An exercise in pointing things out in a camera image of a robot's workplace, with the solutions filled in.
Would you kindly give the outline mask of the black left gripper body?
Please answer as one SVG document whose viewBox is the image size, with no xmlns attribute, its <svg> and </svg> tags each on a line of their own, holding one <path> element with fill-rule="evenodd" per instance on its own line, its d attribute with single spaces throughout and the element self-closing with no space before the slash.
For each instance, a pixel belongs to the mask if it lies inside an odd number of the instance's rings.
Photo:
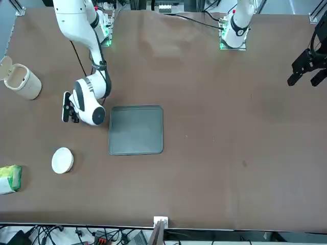
<svg viewBox="0 0 327 245">
<path fill-rule="evenodd" d="M 316 50 L 314 42 L 316 37 L 319 40 L 320 48 Z M 311 63 L 313 67 L 319 67 L 326 61 L 326 18 L 321 18 L 316 25 L 310 41 Z"/>
</svg>

